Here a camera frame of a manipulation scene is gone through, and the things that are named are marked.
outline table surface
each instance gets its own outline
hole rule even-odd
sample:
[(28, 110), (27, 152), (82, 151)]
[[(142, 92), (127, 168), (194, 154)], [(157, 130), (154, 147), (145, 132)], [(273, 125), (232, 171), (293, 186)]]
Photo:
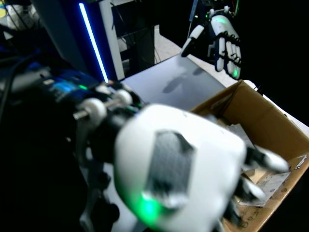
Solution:
[(123, 81), (149, 103), (190, 110), (225, 87), (193, 61), (174, 56)]

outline blue light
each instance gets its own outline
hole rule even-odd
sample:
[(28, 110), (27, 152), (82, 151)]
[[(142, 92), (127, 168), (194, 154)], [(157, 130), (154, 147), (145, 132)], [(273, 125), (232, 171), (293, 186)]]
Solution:
[(103, 66), (103, 62), (102, 62), (100, 53), (98, 52), (97, 43), (96, 43), (95, 37), (94, 37), (94, 35), (92, 33), (92, 29), (91, 29), (91, 26), (90, 26), (90, 23), (89, 23), (89, 19), (88, 19), (87, 12), (86, 12), (84, 4), (79, 3), (79, 8), (81, 9), (81, 12), (82, 12), (82, 15), (83, 15), (83, 18), (84, 18), (84, 22), (86, 24), (87, 31), (88, 31), (88, 34), (89, 34), (89, 37), (90, 37), (93, 49), (95, 50), (96, 57), (98, 59), (98, 64), (99, 64), (99, 66), (101, 68), (101, 71), (102, 71), (102, 74), (103, 74), (103, 77), (104, 77), (104, 81), (107, 83), (108, 82), (108, 78), (107, 78), (107, 75), (106, 75), (106, 72), (105, 72), (105, 69), (104, 69), (104, 66)]

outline open cardboard box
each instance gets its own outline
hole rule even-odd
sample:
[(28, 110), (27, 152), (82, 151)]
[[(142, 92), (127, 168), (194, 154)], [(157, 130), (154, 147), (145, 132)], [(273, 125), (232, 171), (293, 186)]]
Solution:
[[(201, 116), (212, 113), (227, 124), (240, 123), (254, 144), (272, 150), (288, 161), (291, 174), (265, 206), (239, 205), (244, 220), (239, 228), (225, 221), (226, 231), (258, 231), (309, 167), (309, 159), (306, 159), (299, 169), (295, 169), (301, 161), (299, 157), (309, 154), (309, 138), (276, 106), (243, 81), (223, 90), (191, 112)], [(269, 174), (271, 173), (257, 170), (250, 179), (257, 183)]]

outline green light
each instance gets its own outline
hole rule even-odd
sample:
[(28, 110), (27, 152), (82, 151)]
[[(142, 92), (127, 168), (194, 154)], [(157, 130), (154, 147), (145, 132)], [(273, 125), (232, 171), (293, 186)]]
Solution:
[(233, 72), (233, 77), (237, 77), (237, 75), (238, 75), (238, 71), (237, 71), (237, 70), (234, 70), (234, 72)]
[(79, 88), (82, 88), (82, 89), (88, 89), (86, 86), (82, 86), (82, 85), (79, 85)]
[(217, 21), (218, 23), (225, 23), (225, 20), (222, 19), (222, 18), (217, 18), (216, 21)]
[(137, 207), (137, 213), (147, 226), (152, 226), (162, 212), (162, 205), (153, 199), (141, 198)]

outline robotic arm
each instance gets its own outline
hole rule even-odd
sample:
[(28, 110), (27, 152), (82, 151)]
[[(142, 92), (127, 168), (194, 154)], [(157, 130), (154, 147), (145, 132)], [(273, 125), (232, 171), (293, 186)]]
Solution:
[(99, 231), (100, 221), (91, 219), (98, 203), (104, 202), (110, 214), (117, 211), (104, 195), (110, 181), (103, 172), (106, 162), (114, 165), (115, 186), (128, 208), (148, 227), (166, 232), (223, 231), (222, 217), (239, 225), (232, 197), (253, 200), (264, 195), (240, 178), (241, 166), (257, 163), (275, 172), (288, 170), (277, 154), (252, 150), (215, 123), (169, 106), (143, 107), (128, 87), (101, 85), (77, 71), (43, 68), (19, 74), (10, 99), (1, 131), (10, 130), (10, 115), (19, 108), (31, 109), (29, 119), (58, 120), (50, 128), (57, 127), (56, 135), (72, 145), (88, 185), (80, 217), (87, 232)]
[(215, 69), (220, 72), (223, 69), (233, 79), (238, 80), (241, 69), (240, 39), (234, 30), (229, 7), (215, 11), (211, 9), (207, 14), (206, 23), (193, 29), (189, 38), (183, 45), (182, 57), (186, 57), (196, 49), (196, 42), (202, 34), (207, 34), (211, 43), (208, 46), (208, 58), (214, 54)]

